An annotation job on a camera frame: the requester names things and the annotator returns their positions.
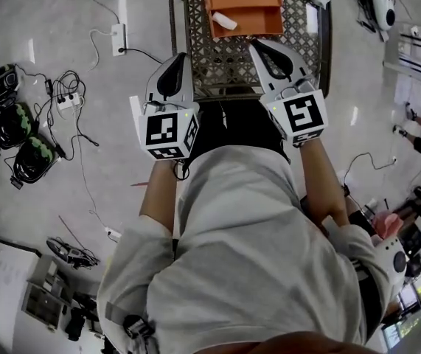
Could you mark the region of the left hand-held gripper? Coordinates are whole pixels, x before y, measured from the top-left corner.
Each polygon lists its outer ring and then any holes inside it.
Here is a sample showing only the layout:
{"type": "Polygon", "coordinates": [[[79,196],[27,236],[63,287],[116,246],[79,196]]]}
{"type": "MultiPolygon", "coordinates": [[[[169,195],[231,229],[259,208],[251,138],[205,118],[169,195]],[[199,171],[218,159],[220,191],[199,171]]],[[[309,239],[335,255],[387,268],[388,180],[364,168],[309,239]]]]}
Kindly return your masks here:
{"type": "Polygon", "coordinates": [[[163,62],[150,76],[144,113],[139,117],[141,149],[155,160],[189,158],[199,130],[199,104],[190,107],[175,101],[193,98],[192,65],[184,52],[163,62]]]}

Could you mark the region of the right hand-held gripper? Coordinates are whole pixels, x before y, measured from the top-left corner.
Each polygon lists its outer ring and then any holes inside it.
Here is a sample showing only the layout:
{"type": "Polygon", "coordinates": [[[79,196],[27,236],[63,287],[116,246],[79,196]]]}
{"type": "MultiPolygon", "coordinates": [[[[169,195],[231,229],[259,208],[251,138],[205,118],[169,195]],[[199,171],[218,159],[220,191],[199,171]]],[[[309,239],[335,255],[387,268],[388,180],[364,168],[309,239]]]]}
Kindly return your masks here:
{"type": "Polygon", "coordinates": [[[282,138],[295,148],[319,138],[328,126],[327,109],[322,91],[305,79],[311,73],[302,56],[267,39],[252,40],[249,51],[265,93],[264,107],[282,138]]]}

